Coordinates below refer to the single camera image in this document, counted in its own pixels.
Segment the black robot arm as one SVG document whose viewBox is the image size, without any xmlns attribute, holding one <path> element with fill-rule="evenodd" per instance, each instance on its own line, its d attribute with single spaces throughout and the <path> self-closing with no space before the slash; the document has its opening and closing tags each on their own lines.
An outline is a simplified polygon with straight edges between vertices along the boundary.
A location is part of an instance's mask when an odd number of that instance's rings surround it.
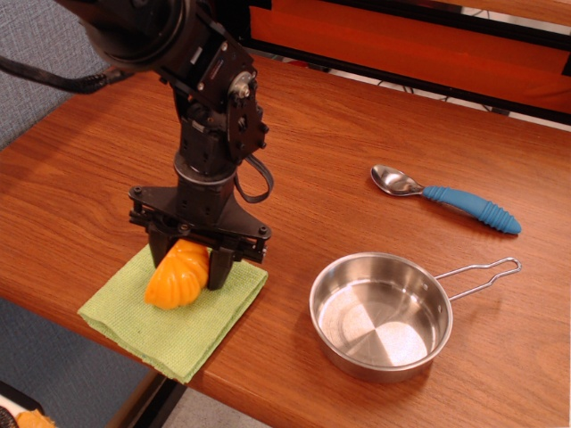
<svg viewBox="0 0 571 428">
<path fill-rule="evenodd" d="M 208 287 L 220 289 L 233 265 L 264 259 L 268 226 L 244 205 L 238 167 L 273 178 L 255 153 L 268 127 L 256 100 L 252 57 L 212 17 L 206 1 L 67 1 L 98 54 L 128 72 L 155 72 L 169 85 L 181 126 L 173 187 L 135 186 L 130 219 L 145 228 L 153 261 L 176 241 L 210 248 Z"/>
</svg>

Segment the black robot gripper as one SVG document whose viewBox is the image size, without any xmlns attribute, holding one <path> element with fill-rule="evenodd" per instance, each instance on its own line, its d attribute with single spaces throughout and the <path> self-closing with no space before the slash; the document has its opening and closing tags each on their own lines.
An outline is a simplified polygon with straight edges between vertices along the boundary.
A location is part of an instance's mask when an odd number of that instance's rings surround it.
<svg viewBox="0 0 571 428">
<path fill-rule="evenodd" d="M 270 228 L 240 206 L 234 180 L 133 186 L 130 222 L 142 226 L 157 268 L 177 240 L 211 248 L 207 288 L 221 289 L 236 262 L 262 262 Z"/>
</svg>

